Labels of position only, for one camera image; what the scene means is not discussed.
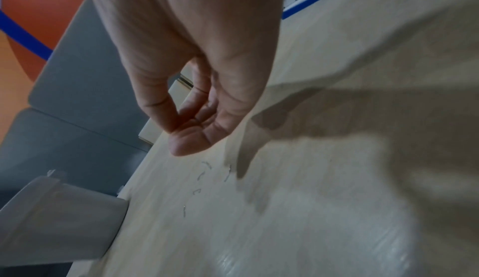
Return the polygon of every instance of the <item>human hand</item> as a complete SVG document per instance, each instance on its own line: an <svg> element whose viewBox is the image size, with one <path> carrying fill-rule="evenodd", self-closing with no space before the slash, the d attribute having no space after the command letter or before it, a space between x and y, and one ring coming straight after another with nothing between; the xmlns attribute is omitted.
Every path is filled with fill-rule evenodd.
<svg viewBox="0 0 479 277"><path fill-rule="evenodd" d="M283 0L94 0L138 104L182 156L228 136L266 86ZM168 77L193 67L179 111Z"/></svg>

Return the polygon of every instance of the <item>gray panel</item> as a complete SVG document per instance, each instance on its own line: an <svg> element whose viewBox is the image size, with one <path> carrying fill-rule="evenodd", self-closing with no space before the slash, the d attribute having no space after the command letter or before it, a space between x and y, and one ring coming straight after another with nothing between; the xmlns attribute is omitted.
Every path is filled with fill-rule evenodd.
<svg viewBox="0 0 479 277"><path fill-rule="evenodd" d="M0 146L0 194L14 194L55 169L65 173L69 184L115 195L146 153L27 109Z"/></svg>
<svg viewBox="0 0 479 277"><path fill-rule="evenodd" d="M78 10L29 97L42 112L148 151L138 138L148 117L92 0Z"/></svg>

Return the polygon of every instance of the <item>skin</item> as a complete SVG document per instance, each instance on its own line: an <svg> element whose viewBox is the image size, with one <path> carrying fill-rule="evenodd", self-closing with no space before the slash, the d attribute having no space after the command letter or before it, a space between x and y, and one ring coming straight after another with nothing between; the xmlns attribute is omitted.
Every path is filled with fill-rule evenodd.
<svg viewBox="0 0 479 277"><path fill-rule="evenodd" d="M271 72L283 0L94 0L141 109L176 156L227 137ZM186 63L194 88L177 111L167 79Z"/></svg>

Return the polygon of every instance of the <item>wooden table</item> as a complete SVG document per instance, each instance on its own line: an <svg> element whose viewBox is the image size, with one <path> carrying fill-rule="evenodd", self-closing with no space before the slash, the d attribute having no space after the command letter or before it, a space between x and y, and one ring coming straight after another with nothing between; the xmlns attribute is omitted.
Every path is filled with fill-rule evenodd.
<svg viewBox="0 0 479 277"><path fill-rule="evenodd" d="M162 134L68 276L478 276L478 70L479 0L317 2L237 131L183 158Z"/></svg>

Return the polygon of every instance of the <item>table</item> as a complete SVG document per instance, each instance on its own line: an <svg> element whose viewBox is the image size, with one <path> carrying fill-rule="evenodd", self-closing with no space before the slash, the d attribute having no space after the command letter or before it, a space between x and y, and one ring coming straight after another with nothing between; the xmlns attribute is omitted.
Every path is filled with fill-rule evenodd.
<svg viewBox="0 0 479 277"><path fill-rule="evenodd" d="M286 19L248 118L188 157L162 134L110 251L68 277L477 276L478 10L322 0Z"/></svg>

